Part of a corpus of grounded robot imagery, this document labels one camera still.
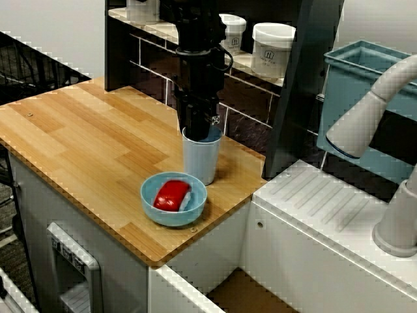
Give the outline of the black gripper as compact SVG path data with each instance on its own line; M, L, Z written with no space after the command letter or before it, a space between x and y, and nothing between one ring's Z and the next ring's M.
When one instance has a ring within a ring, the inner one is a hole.
M179 66L173 81L180 131L198 142L208 136L210 126L221 122L218 92L224 88L225 50L177 50L176 56Z

